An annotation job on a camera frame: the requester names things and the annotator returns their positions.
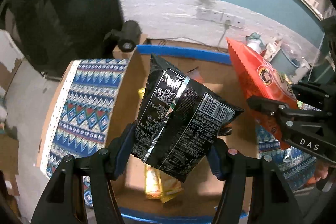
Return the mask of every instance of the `blue tape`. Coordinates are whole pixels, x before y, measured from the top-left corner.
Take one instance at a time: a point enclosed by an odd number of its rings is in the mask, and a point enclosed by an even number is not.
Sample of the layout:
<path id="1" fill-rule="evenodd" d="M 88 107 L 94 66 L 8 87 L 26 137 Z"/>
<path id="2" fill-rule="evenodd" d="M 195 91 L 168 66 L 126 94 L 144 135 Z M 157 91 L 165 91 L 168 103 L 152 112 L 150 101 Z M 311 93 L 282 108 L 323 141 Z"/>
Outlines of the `blue tape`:
<path id="1" fill-rule="evenodd" d="M 223 63 L 231 65 L 230 55 L 228 53 L 202 50 L 196 48 L 183 48 L 158 45 L 137 45 L 137 49 L 141 54 L 157 54 L 173 57 L 192 58 L 203 61 Z"/>
<path id="2" fill-rule="evenodd" d="M 157 223 L 157 224 L 208 224 L 212 222 L 213 216 L 199 216 L 199 217 L 164 217 L 154 215 L 152 213 L 145 213 L 136 210 L 131 210 L 119 207 L 122 217 L 130 218 L 136 221 Z M 247 214 L 242 211 L 240 218 L 247 217 Z"/>

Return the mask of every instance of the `wall outlet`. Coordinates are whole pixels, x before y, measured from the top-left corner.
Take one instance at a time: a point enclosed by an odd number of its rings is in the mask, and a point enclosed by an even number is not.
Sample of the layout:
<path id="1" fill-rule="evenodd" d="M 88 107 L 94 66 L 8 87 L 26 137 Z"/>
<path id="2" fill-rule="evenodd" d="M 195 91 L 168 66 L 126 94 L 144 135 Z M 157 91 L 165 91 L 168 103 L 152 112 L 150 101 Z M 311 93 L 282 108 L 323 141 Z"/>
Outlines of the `wall outlet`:
<path id="1" fill-rule="evenodd" d="M 236 17 L 229 13 L 223 13 L 221 23 L 224 25 L 232 25 L 232 22 L 234 21 Z"/>
<path id="2" fill-rule="evenodd" d="M 210 20 L 220 23 L 223 17 L 222 11 L 211 10 L 210 11 Z"/>
<path id="3" fill-rule="evenodd" d="M 211 21 L 211 10 L 198 7 L 196 11 L 196 19 Z"/>
<path id="4" fill-rule="evenodd" d="M 231 26 L 235 26 L 238 28 L 243 28 L 244 24 L 245 24 L 245 18 L 240 17 L 240 16 L 235 16 L 235 18 L 231 22 Z"/>

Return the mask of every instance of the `yellow snack bag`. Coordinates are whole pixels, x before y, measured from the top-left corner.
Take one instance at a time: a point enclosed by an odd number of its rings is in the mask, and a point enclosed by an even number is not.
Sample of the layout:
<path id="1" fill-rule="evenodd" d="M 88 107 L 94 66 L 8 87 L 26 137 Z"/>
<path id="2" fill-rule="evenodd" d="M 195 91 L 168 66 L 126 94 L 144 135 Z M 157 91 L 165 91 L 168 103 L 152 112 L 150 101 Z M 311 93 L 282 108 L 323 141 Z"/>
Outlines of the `yellow snack bag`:
<path id="1" fill-rule="evenodd" d="M 145 165 L 145 194 L 149 199 L 160 199 L 165 203 L 183 191 L 182 183 L 170 175 Z"/>
<path id="2" fill-rule="evenodd" d="M 143 95 L 145 94 L 145 90 L 146 90 L 145 87 L 138 90 L 138 94 L 141 100 L 143 98 Z"/>

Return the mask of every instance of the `white wall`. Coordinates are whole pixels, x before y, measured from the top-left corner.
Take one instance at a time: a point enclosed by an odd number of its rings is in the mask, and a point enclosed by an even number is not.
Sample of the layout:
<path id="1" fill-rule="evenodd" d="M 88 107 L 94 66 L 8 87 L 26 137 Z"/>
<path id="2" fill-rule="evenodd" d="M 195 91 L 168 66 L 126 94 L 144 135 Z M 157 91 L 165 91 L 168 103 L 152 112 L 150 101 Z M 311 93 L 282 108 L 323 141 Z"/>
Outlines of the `white wall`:
<path id="1" fill-rule="evenodd" d="M 305 38 L 290 28 L 249 9 L 220 1 L 220 0 L 120 0 L 125 20 L 139 22 L 142 32 L 153 39 L 185 37 L 198 40 L 210 46 L 227 48 L 225 39 L 221 40 L 224 25 L 197 20 L 196 12 L 199 7 L 224 11 L 246 19 L 244 28 L 231 26 L 225 37 L 243 41 L 252 32 L 261 34 L 265 42 L 273 40 L 278 33 L 289 43 L 297 43 L 302 48 L 302 56 L 312 62 L 316 48 Z"/>

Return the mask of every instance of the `patterned fabric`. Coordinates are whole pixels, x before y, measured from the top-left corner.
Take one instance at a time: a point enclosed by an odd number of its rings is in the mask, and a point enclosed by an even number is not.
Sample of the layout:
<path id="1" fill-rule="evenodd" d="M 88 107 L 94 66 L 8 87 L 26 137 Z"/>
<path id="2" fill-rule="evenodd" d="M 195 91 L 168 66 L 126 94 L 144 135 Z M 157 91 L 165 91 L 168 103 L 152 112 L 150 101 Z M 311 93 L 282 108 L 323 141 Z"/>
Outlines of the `patterned fabric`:
<path id="1" fill-rule="evenodd" d="M 70 75 L 73 80 L 66 90 L 68 94 L 49 151 L 48 177 L 65 155 L 86 157 L 105 146 L 111 113 L 127 64 L 128 60 L 81 60 L 76 73 Z M 83 180 L 85 204 L 93 206 L 90 179 L 84 177 Z"/>
<path id="2" fill-rule="evenodd" d="M 293 191 L 313 176 L 316 158 L 294 147 L 281 150 L 280 142 L 262 126 L 256 127 L 256 133 L 259 143 L 258 157 L 270 155 Z"/>

